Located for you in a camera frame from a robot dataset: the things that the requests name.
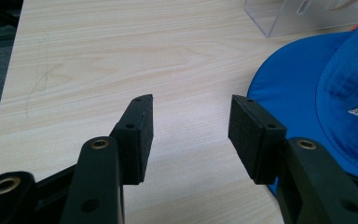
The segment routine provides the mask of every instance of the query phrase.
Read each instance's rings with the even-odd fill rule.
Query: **blue cap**
[[[358,27],[277,50],[257,71],[248,97],[286,126],[287,138],[320,142],[358,176]]]

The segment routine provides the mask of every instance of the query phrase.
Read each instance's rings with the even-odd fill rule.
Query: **wood grain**
[[[227,139],[232,94],[301,35],[266,39],[241,0],[25,1],[0,105],[0,174],[76,163],[130,100],[154,95],[145,182],[128,223],[282,223]]]

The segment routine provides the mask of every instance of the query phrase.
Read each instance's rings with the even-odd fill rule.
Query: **transparent box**
[[[358,0],[246,0],[245,11],[266,37],[358,22]]]

